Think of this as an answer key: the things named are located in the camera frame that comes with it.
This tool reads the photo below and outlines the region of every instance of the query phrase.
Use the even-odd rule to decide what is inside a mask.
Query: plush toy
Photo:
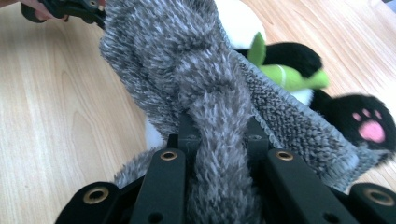
[[[392,159],[396,150],[396,126],[384,103],[371,95],[348,94],[332,98],[315,91],[310,108],[334,125],[352,144],[388,149],[378,164]]]
[[[264,39],[257,33],[247,52],[247,59],[289,92],[322,89],[329,85],[319,56],[302,44],[280,43],[266,51]]]
[[[233,44],[234,37],[230,37],[230,41],[239,53],[265,75],[318,112],[352,144],[367,144],[373,149],[389,150],[389,154],[384,155],[378,164],[393,158],[396,151],[396,126],[392,115],[380,100],[362,94],[332,98],[321,90],[329,85],[329,79],[322,70],[320,57],[312,49],[290,42],[265,46],[261,33],[245,37],[245,44]]]
[[[180,132],[182,111],[191,116],[201,144],[186,180],[187,223],[263,223],[247,155],[252,119],[333,189],[344,191],[385,153],[353,146],[233,50],[213,0],[169,2],[107,0],[100,49],[161,136]],[[117,186],[144,175],[154,152],[125,164]]]

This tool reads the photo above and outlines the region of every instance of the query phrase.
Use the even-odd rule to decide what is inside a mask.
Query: light wood surface
[[[381,1],[245,2],[269,43],[322,57],[327,92],[371,93],[396,116],[396,15]],[[0,22],[0,223],[53,223],[77,190],[146,149],[144,115],[100,57],[98,27],[31,23],[18,5]],[[361,181],[396,190],[396,165]]]

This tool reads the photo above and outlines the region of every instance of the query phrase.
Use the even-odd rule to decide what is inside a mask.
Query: black plush toy
[[[225,24],[224,28],[231,45],[236,51],[248,57],[249,51],[253,50],[254,35],[260,32],[262,36],[265,36],[260,20],[254,18],[254,12],[248,9],[244,10],[246,14],[244,17],[236,19],[234,16],[227,16],[227,13],[232,13],[233,8],[224,8],[222,4],[219,5],[220,18]],[[249,18],[249,20],[245,19],[245,25],[235,26],[238,23],[236,20],[240,21],[240,18]],[[241,32],[240,29],[246,30],[247,27],[248,31]],[[286,65],[298,71],[303,79],[311,78],[322,68],[319,55],[300,43],[276,43],[264,46],[263,51],[265,60],[262,65]],[[373,149],[389,150],[389,154],[385,155],[378,165],[390,160],[396,154],[396,125],[392,115],[379,99],[362,94],[348,94],[332,98],[322,90],[304,91],[303,94],[303,96],[301,94],[296,96],[294,92],[291,92],[291,95],[336,127],[353,145],[367,144]]]
[[[324,91],[315,91],[310,108],[317,111],[354,145],[368,144],[374,149],[396,152],[396,126],[384,103],[374,96],[349,94],[332,98]]]

